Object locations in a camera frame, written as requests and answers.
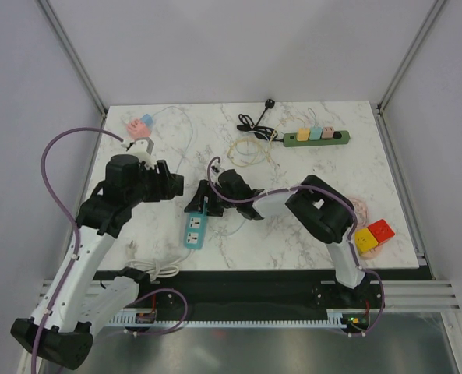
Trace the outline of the teal power strip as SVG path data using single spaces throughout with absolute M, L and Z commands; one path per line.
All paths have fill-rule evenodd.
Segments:
M 200 250 L 206 234 L 207 215 L 202 213 L 189 213 L 185 227 L 183 244 L 187 249 Z

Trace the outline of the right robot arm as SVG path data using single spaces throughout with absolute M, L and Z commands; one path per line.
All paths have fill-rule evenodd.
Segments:
M 354 205 L 321 178 L 308 175 L 298 185 L 266 191 L 251 187 L 234 169 L 211 166 L 184 212 L 222 217 L 226 209 L 236 210 L 248 221 L 292 214 L 326 246 L 340 285 L 340 301 L 353 307 L 365 299 L 366 275 L 351 240 L 357 226 Z

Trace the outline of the red cube socket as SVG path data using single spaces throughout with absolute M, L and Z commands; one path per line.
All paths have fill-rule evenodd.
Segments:
M 395 236 L 395 232 L 384 219 L 370 224 L 367 228 L 379 245 L 389 241 Z

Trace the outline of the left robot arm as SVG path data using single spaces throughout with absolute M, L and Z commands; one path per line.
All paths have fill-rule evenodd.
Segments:
M 103 258 L 141 203 L 182 196 L 184 178 L 166 161 L 149 166 L 146 158 L 113 156 L 105 178 L 82 203 L 70 246 L 55 279 L 29 318 L 18 318 L 12 336 L 32 354 L 67 369 L 77 369 L 102 327 L 127 305 L 144 306 L 152 298 L 148 273 L 124 267 L 91 302 L 85 296 Z

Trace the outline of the pink cube socket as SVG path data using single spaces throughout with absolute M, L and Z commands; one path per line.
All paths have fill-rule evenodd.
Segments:
M 151 134 L 151 131 L 148 128 L 148 125 L 138 118 L 129 122 L 126 128 L 127 128 L 127 132 L 129 136 L 133 140 L 149 138 Z

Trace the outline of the blue plug adapter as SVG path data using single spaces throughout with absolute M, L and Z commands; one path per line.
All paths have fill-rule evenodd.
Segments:
M 141 122 L 143 122 L 148 129 L 152 129 L 153 127 L 153 118 L 149 114 L 145 114 L 141 119 Z

